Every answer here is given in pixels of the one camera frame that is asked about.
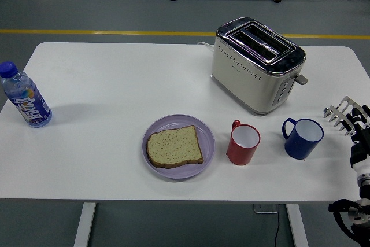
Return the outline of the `robot right hand white shell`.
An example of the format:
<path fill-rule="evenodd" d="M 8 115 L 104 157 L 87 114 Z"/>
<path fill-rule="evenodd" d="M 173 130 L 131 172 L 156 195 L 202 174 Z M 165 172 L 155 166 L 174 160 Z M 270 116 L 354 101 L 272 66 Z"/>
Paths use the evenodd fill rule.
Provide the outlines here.
<path fill-rule="evenodd" d="M 346 115 L 352 126 L 343 122 L 342 125 L 350 135 L 351 147 L 350 165 L 357 174 L 357 180 L 369 177 L 369 108 L 362 106 L 362 112 L 353 108 L 351 114 Z"/>

